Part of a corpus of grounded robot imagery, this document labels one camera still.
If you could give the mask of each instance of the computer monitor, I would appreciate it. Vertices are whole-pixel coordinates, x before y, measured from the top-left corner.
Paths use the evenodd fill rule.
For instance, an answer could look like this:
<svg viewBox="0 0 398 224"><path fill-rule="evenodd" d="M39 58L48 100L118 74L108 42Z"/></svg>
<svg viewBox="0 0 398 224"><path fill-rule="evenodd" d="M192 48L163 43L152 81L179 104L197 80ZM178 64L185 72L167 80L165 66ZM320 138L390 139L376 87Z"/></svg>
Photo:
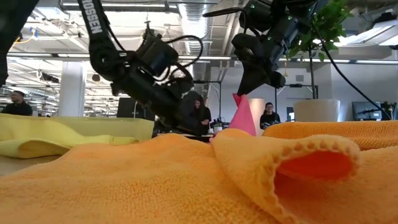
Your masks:
<svg viewBox="0 0 398 224"><path fill-rule="evenodd" d="M381 111L369 102L352 102L353 118L355 121L377 121L381 120Z"/></svg>
<svg viewBox="0 0 398 224"><path fill-rule="evenodd" d="M141 118L150 121L155 120L155 114L151 110L144 108L142 104L132 98L119 99L118 113L116 116L118 118Z"/></svg>

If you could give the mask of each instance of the black cable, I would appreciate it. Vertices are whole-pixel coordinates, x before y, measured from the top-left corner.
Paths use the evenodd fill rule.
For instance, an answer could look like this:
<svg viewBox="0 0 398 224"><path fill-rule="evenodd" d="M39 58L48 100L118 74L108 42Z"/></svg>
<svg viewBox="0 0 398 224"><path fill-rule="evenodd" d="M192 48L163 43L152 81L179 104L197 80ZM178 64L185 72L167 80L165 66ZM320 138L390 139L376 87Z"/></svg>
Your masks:
<svg viewBox="0 0 398 224"><path fill-rule="evenodd" d="M122 50L122 51L126 51L126 49L124 49L124 47L120 44L120 42L119 42L119 40L116 38L116 35L114 34L114 32L112 31L112 28L111 28L111 23L109 22L109 19L108 19L108 17L106 16L106 14L105 14L105 11L104 11L104 9L102 8L102 3L101 3L101 1L100 0L97 0L97 3L98 3L98 5L100 5L101 6L101 13L102 13L102 15L103 15L103 17L105 18L105 25L106 25L106 28L108 28L108 32L111 34L111 36L113 37L113 39L114 39L114 41L116 42L116 44L119 46L119 48Z"/></svg>
<svg viewBox="0 0 398 224"><path fill-rule="evenodd" d="M157 82L162 82L162 81L166 80L169 76L170 76L170 66L167 67L167 72L166 72L166 74L165 74L165 76L163 78L161 78L161 79L156 79L155 78L155 80Z"/></svg>
<svg viewBox="0 0 398 224"><path fill-rule="evenodd" d="M194 63L196 63L197 61L199 61L199 59L200 59L200 57L201 57L201 55L202 55L202 53L203 53L203 42L201 41L201 39L200 39L199 37L197 37L197 36L194 36L194 35L182 35L181 37L177 37L177 38L175 38L175 39L172 39L172 40L169 40L169 41L166 41L166 42L165 42L166 44L171 44L171 43L174 43L174 42L176 42L176 41L179 41L179 40L182 40L182 39L187 39L187 38L192 38L192 39L197 40L197 41L199 42L199 44L200 44L200 51L199 51L198 56L197 56L195 59L193 59L190 63L188 63L188 64L182 66L182 67L184 67L184 68L186 68L186 67L188 67L188 66L190 66L190 65L193 65ZM176 71L178 71L178 70L179 70L179 68L176 68L175 70L173 70L173 71L171 72L170 75L173 75L173 74L174 74Z"/></svg>
<svg viewBox="0 0 398 224"><path fill-rule="evenodd" d="M245 34L246 33L246 31L248 31L248 27L247 27L247 25L246 25L246 23L247 23L247 18L249 17L248 16L248 13L244 10L244 9L241 9L240 10L241 11L241 13L243 14L243 33Z"/></svg>
<svg viewBox="0 0 398 224"><path fill-rule="evenodd" d="M326 48L325 45L325 41L323 41L321 33L319 33L319 30L317 29L314 21L312 20L312 29L315 30L315 32L317 33L318 38L321 40L321 44L322 44L322 48L324 49L326 55L328 56L328 58L330 59L331 64L334 66L334 68L336 69L336 71L339 73L339 75L351 86L354 88L354 90L356 90L361 96L363 96L363 98L365 98L366 100L368 100L373 106L375 106L378 110L380 110L382 113L384 113L389 119L391 119L391 117L388 115L388 113L386 111L384 111L379 105L375 104L375 102L373 102L371 99L369 99L369 97L367 97L361 90L359 90L358 87L356 87L354 84L351 83L351 81L343 74L343 72L341 72L341 70L337 67L337 64L335 63L335 61L333 60L333 58L331 57L331 55L329 54L328 49Z"/></svg>

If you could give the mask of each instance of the woman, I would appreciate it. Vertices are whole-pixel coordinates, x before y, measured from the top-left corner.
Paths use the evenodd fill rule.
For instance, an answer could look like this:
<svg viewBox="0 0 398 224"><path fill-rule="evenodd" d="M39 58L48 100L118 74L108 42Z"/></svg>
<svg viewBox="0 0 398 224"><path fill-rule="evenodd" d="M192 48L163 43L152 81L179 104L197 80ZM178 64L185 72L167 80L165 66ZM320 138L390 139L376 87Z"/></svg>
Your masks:
<svg viewBox="0 0 398 224"><path fill-rule="evenodd" d="M266 104L266 109L260 118L260 128L266 129L273 124L280 123L280 118L277 113L274 112L274 105L270 102Z"/></svg>
<svg viewBox="0 0 398 224"><path fill-rule="evenodd" d="M203 98L194 101L191 117L200 122L200 127L204 133L208 132L211 114L209 108L205 106Z"/></svg>

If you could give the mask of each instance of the man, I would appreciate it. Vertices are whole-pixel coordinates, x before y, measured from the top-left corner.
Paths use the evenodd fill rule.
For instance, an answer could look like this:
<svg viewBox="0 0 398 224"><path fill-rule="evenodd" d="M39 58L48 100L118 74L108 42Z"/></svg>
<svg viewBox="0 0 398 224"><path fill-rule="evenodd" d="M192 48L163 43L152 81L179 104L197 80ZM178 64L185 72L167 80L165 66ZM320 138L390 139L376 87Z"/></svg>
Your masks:
<svg viewBox="0 0 398 224"><path fill-rule="evenodd" d="M13 91L11 93L12 103L7 105L1 113L32 116L33 110L25 101L25 94L21 91Z"/></svg>
<svg viewBox="0 0 398 224"><path fill-rule="evenodd" d="M280 118L277 113L274 112L274 105L270 102L266 104L266 109L260 118L260 128L266 129L273 124L280 123Z"/></svg>

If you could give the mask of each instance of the desk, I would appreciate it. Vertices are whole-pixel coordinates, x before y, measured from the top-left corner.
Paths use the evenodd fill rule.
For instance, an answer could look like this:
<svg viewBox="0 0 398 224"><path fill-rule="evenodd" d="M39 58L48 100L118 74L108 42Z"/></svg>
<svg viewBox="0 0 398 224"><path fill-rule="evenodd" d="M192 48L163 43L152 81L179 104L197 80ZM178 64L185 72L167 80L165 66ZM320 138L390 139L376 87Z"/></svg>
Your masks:
<svg viewBox="0 0 398 224"><path fill-rule="evenodd" d="M157 135L161 136L161 135L165 135L165 134L171 134L171 133L159 133ZM203 135L203 136L193 136L191 134L179 134L179 135L182 135L182 136L187 137L192 140L197 140L197 141L202 141L202 142L209 142L210 138L213 137L213 134L207 134L207 135Z"/></svg>
<svg viewBox="0 0 398 224"><path fill-rule="evenodd" d="M32 165L51 162L58 158L59 156L45 156L33 159L16 159L0 156L0 176L25 169Z"/></svg>

